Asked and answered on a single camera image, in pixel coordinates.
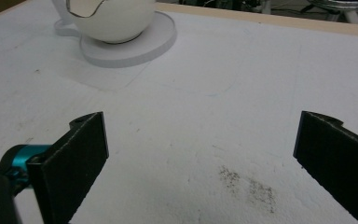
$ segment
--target white bowl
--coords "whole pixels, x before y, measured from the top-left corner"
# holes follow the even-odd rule
[[[153,20],[156,0],[67,0],[79,32],[106,43],[132,40]]]

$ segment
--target floor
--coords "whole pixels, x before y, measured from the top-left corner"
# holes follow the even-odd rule
[[[158,2],[172,3],[178,4],[178,0],[158,0]],[[272,0],[272,14],[278,16],[286,16],[286,17],[296,17],[296,18],[304,18],[310,20],[318,20],[324,21],[327,15],[327,12],[314,7],[307,13],[300,13],[300,10],[306,6],[309,6],[310,3],[307,0]],[[346,22],[346,19],[342,16],[338,19],[339,22]]]

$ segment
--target white cup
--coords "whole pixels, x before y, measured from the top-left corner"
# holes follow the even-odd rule
[[[106,43],[136,38],[153,20],[156,0],[67,0],[80,33]]]

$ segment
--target white table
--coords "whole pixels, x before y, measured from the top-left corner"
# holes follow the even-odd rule
[[[55,35],[49,1],[1,14],[0,159],[103,111],[111,156],[71,223],[357,223],[293,149],[302,110],[358,133],[358,26],[158,8],[175,45],[122,69]],[[42,222],[31,190],[16,201],[24,223]]]

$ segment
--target white saucer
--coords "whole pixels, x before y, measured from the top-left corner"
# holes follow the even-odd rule
[[[80,38],[80,49],[84,58],[94,65],[108,68],[135,66],[150,62],[170,49],[176,40],[173,19],[156,12],[151,24],[135,39],[122,44],[107,44],[78,32],[73,24],[54,24],[56,33]]]

